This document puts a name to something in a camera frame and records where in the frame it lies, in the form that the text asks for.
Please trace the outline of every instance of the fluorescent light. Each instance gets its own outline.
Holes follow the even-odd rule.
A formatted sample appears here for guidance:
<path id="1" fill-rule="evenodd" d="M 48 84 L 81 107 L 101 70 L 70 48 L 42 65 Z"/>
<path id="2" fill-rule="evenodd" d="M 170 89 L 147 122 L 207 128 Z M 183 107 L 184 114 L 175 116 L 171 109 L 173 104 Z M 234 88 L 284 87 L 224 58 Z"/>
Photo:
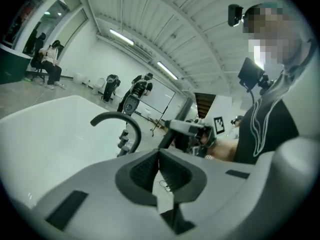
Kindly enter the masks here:
<path id="1" fill-rule="evenodd" d="M 170 72 L 160 61 L 157 63 L 165 72 L 167 72 L 174 80 L 178 80 L 178 78 Z"/>
<path id="2" fill-rule="evenodd" d="M 122 34 L 119 34 L 118 32 L 114 31 L 113 29 L 110 29 L 110 32 L 112 34 L 114 34 L 115 36 L 117 36 L 118 38 L 121 38 L 122 40 L 126 41 L 127 43 L 129 43 L 130 45 L 134 45 L 134 42 L 132 42 L 130 39 L 126 38 L 125 36 L 123 36 Z"/>

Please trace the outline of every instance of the white ceiling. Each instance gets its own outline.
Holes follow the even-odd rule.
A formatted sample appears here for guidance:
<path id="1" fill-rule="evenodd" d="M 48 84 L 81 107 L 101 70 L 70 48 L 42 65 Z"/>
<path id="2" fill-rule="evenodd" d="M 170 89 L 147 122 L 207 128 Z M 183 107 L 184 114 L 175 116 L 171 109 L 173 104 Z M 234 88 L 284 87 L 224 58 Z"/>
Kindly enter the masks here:
<path id="1" fill-rule="evenodd" d="M 232 97 L 245 93 L 237 76 L 252 56 L 242 26 L 228 26 L 228 5 L 245 11 L 264 1 L 279 0 L 88 0 L 102 37 L 114 38 L 112 28 L 133 40 L 152 58 L 148 64 L 180 90 Z"/>

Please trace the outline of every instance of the white shoe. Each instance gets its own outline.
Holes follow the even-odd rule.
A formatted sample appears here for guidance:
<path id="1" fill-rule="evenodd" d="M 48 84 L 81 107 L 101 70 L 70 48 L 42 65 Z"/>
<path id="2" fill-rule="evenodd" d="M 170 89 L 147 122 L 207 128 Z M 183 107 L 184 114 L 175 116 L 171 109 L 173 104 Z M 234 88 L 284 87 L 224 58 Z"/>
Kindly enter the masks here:
<path id="1" fill-rule="evenodd" d="M 59 82 L 54 82 L 54 85 L 55 86 L 59 86 L 60 88 L 62 88 L 62 89 L 66 89 L 66 86 L 63 84 L 63 83 L 59 83 Z"/>
<path id="2" fill-rule="evenodd" d="M 50 90 L 54 90 L 55 89 L 55 87 L 52 84 L 46 84 L 45 87 L 50 89 Z"/>

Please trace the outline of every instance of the floor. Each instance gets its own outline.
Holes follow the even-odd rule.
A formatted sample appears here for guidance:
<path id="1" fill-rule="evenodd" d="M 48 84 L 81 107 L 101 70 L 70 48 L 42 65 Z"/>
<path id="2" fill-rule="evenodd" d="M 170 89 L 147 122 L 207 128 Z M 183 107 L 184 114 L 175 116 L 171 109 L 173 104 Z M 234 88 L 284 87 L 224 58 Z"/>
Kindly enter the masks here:
<path id="1" fill-rule="evenodd" d="M 117 110 L 117 107 L 112 102 L 104 103 L 101 100 L 100 94 L 91 94 L 91 89 L 83 84 L 75 84 L 72 80 L 66 78 L 62 78 L 60 82 L 66 86 L 65 90 L 57 86 L 54 90 L 47 89 L 42 85 L 42 80 L 39 78 L 36 78 L 33 82 L 22 80 L 20 82 L 0 85 L 0 119 L 39 103 L 72 95 L 82 96 L 108 111 Z M 155 127 L 152 122 L 135 113 L 132 115 L 132 118 L 136 120 L 142 132 L 142 139 L 137 152 L 156 148 L 166 133 L 156 128 L 152 137 L 151 129 Z M 127 126 L 127 130 L 129 131 L 128 146 L 130 146 L 134 142 L 135 132 L 130 125 Z M 162 175 L 158 173 L 153 185 L 153 194 L 158 198 L 159 213 L 163 213 L 173 207 L 173 195 L 171 192 L 167 192 L 169 189 L 164 186 L 166 186 L 166 183 L 163 181 Z"/>

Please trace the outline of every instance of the whiteboard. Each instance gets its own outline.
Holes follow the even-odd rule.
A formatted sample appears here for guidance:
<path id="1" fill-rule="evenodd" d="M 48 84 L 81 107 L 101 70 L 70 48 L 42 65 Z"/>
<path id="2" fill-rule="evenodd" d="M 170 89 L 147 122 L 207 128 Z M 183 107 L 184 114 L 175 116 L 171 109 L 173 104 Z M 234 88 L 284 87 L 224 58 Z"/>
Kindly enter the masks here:
<path id="1" fill-rule="evenodd" d="M 141 101 L 160 113 L 164 113 L 175 92 L 154 78 L 152 79 L 152 85 L 149 96 L 143 96 Z"/>

